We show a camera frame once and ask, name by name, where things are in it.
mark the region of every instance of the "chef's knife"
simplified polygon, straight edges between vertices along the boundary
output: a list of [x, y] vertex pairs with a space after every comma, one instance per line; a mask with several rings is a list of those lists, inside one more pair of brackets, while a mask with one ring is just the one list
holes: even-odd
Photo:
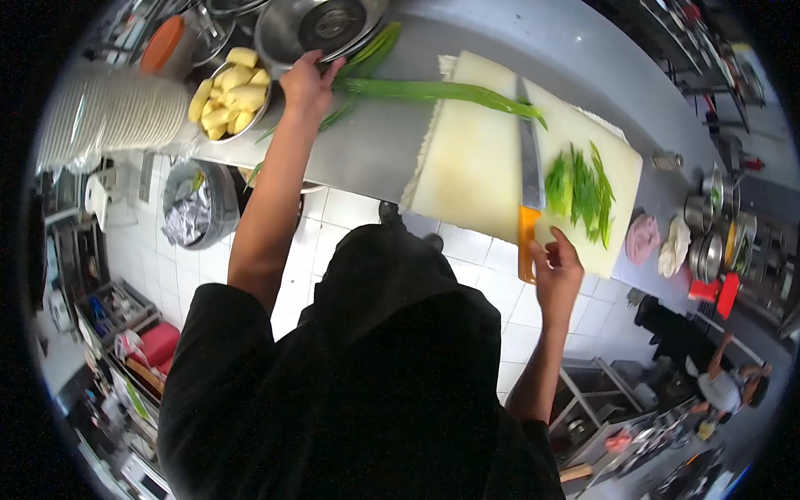
[[[517, 77], [518, 98], [528, 99], [528, 91], [522, 77]], [[531, 120], [520, 118], [519, 143], [522, 158], [522, 203], [519, 207], [519, 226], [517, 234], [519, 279], [532, 285], [536, 284], [534, 274], [534, 256], [530, 251], [530, 242], [534, 240], [534, 226], [545, 209], [545, 187], [542, 169], [539, 168], [536, 151], [536, 136]]]

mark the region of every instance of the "white cutting board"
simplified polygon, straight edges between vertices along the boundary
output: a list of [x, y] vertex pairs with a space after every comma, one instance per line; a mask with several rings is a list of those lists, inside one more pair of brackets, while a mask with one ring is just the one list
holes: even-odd
[[[470, 52], [455, 63], [452, 81], [484, 86], [516, 98], [517, 75]], [[609, 277], [616, 263], [634, 207], [642, 157], [598, 121], [543, 88], [525, 80], [530, 100], [541, 111], [548, 130], [534, 120], [538, 156], [544, 175], [559, 151], [570, 142], [584, 149], [590, 163], [590, 144], [600, 151], [606, 176], [617, 201], [609, 248], [591, 243], [583, 222], [554, 218], [546, 210], [536, 225], [536, 239], [552, 241], [549, 226], [561, 228], [578, 250], [586, 272]], [[402, 204], [413, 212], [438, 218], [508, 242], [517, 242], [522, 198], [519, 118], [472, 102], [444, 101], [434, 114], [423, 144], [414, 179]]]

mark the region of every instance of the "stainless steel counter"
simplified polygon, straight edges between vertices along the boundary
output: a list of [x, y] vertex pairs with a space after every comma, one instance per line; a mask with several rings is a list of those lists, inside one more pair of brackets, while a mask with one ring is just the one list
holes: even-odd
[[[646, 159], [637, 206], [656, 216], [663, 238], [690, 187], [699, 186], [715, 162], [722, 164], [678, 89], [624, 33], [580, 0], [395, 0], [389, 16], [403, 23], [403, 31], [376, 78], [440, 79], [436, 56], [469, 50], [624, 130]], [[414, 172], [432, 109], [430, 103], [363, 99], [348, 118], [319, 135], [306, 179], [397, 202]], [[281, 112], [276, 98], [248, 133], [224, 145], [204, 142], [196, 156], [252, 168], [269, 145], [269, 139], [255, 140]], [[653, 169], [649, 158], [659, 148], [683, 155], [682, 175]], [[676, 312], [693, 309], [686, 297], [688, 269], [663, 278], [656, 257], [635, 267], [623, 251], [613, 276], [660, 297]]]

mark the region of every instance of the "peeled potato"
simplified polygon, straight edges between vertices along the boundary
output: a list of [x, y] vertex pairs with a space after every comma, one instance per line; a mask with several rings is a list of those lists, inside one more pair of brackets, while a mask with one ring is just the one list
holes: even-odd
[[237, 112], [236, 112], [236, 118], [232, 118], [232, 119], [231, 119], [231, 120], [230, 120], [230, 121], [227, 123], [227, 125], [226, 125], [226, 129], [228, 130], [228, 134], [231, 134], [231, 135], [233, 135], [233, 134], [236, 134], [236, 132], [234, 132], [234, 130], [236, 130], [236, 120], [238, 120], [238, 118], [239, 118], [239, 115], [240, 115], [240, 114], [241, 114], [241, 113], [239, 113], [239, 112], [237, 111]]
[[211, 139], [212, 141], [217, 141], [219, 140], [220, 137], [225, 135], [225, 132], [226, 132], [226, 126], [223, 123], [222, 125], [209, 130], [208, 138]]
[[263, 85], [242, 85], [234, 87], [225, 94], [225, 106], [232, 110], [255, 113], [264, 106], [266, 87]]
[[206, 101], [208, 101], [208, 95], [211, 92], [211, 86], [213, 84], [214, 83], [209, 79], [200, 82], [198, 91], [194, 93], [194, 97], [192, 97], [192, 101], [189, 103], [188, 115], [190, 122], [196, 122], [202, 117], [202, 110], [206, 105]]
[[225, 129], [225, 124], [227, 124], [230, 120], [236, 118], [238, 111], [236, 110], [228, 110], [226, 108], [220, 108], [218, 110], [211, 111], [206, 116], [200, 118], [200, 125], [204, 130], [211, 131], [211, 129], [215, 129], [219, 126], [222, 126], [223, 131]]
[[233, 68], [228, 68], [227, 70], [221, 72], [217, 76], [214, 77], [214, 86], [215, 87], [222, 87], [222, 79], [225, 77], [228, 72], [230, 72]]
[[248, 68], [255, 68], [255, 63], [258, 62], [258, 53], [253, 49], [247, 47], [234, 47], [228, 52], [226, 61], [235, 62], [247, 66]]
[[244, 130], [245, 127], [250, 124], [250, 122], [253, 121], [254, 117], [255, 117], [254, 113], [251, 113], [249, 111], [242, 111], [241, 113], [239, 113], [239, 116], [236, 117], [236, 120], [234, 122], [228, 122], [228, 124], [231, 123], [234, 124], [234, 131], [231, 132], [230, 129], [228, 129], [228, 133], [238, 134], [239, 132]]
[[270, 84], [270, 75], [266, 72], [266, 70], [256, 71], [253, 77], [250, 79], [250, 85], [268, 86], [269, 84]]
[[206, 101], [206, 104], [202, 107], [200, 118], [206, 116], [211, 111], [218, 110], [221, 106], [222, 104], [220, 104], [219, 102], [216, 102], [213, 99], [209, 99], [208, 101]]
[[230, 68], [230, 70], [225, 73], [225, 77], [222, 78], [222, 90], [227, 92], [234, 87], [246, 85], [250, 82], [252, 77], [253, 71], [250, 68], [237, 64]]

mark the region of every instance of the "hand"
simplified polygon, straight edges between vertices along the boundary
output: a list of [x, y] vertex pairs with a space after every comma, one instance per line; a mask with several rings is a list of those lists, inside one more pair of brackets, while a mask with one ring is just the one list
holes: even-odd
[[328, 71], [320, 75], [314, 65], [320, 57], [321, 50], [306, 52], [291, 70], [281, 76], [281, 87], [286, 94], [286, 111], [297, 112], [304, 118], [312, 118], [317, 122], [322, 120], [330, 106], [333, 98], [330, 84], [346, 61], [344, 58], [336, 59]]
[[578, 252], [556, 227], [550, 232], [555, 241], [542, 246], [531, 242], [536, 268], [536, 297], [542, 308], [542, 320], [552, 326], [563, 326], [566, 332], [570, 314], [583, 280], [583, 266]]

